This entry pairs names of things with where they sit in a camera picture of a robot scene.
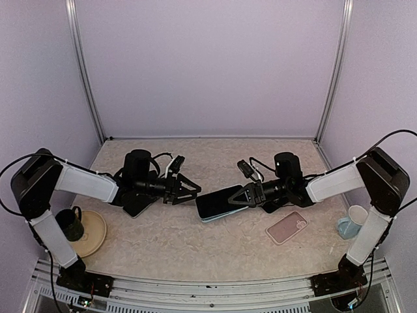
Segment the black phone teal edge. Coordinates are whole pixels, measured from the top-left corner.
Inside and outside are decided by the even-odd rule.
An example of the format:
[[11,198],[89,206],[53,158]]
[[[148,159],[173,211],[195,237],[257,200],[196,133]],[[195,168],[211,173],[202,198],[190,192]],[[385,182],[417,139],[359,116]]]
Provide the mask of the black phone teal edge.
[[195,199],[198,215],[201,218],[208,218],[220,215],[243,207],[234,206],[228,203],[232,196],[242,185],[234,185],[215,192],[200,195]]

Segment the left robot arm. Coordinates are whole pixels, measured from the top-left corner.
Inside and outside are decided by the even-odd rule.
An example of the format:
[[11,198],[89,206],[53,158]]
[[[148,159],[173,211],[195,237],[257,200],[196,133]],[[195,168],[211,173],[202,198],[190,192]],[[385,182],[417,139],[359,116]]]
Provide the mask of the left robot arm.
[[65,271],[66,280],[77,290],[84,290],[91,284],[91,275],[65,237],[53,205],[68,205],[76,196],[122,208],[138,204],[140,196],[160,198],[172,205],[194,200],[201,187],[180,173],[183,162],[183,156],[173,157],[167,168],[161,170],[150,151],[134,149],[125,155],[122,168],[109,174],[84,168],[41,148],[13,160],[1,170],[4,174],[22,164],[10,179],[18,210],[13,211],[4,203],[1,206],[25,219],[39,245]]

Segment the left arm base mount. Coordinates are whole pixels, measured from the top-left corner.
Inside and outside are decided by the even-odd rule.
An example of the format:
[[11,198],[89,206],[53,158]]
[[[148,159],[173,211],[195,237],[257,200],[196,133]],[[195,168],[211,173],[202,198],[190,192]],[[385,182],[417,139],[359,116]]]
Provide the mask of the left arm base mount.
[[114,278],[112,276],[87,271],[70,273],[64,269],[62,269],[57,278],[57,285],[60,287],[106,298],[111,293],[113,282]]

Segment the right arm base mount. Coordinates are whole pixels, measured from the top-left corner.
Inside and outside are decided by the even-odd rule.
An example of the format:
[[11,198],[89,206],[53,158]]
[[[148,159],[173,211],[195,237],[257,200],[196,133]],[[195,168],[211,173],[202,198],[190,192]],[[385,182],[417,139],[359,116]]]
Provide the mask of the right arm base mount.
[[316,297],[351,290],[368,283],[366,275],[362,272],[352,276],[341,271],[334,271],[314,275],[310,280]]

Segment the light blue phone case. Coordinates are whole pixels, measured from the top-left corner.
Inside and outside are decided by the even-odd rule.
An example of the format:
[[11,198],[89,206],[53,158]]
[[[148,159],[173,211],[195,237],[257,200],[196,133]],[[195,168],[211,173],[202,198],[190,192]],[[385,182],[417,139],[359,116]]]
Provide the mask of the light blue phone case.
[[211,222],[213,220],[217,220],[219,218],[223,218],[223,217],[226,217],[226,216],[233,215],[235,213],[241,212],[241,211],[243,211],[243,210],[245,210],[247,208],[248,207],[243,207],[243,208],[235,209],[233,211],[229,211],[229,212],[226,212],[226,213],[223,213],[223,214],[220,214],[220,215],[216,215],[216,216],[212,216],[212,217],[208,217],[208,218],[201,218],[201,221],[203,223]]

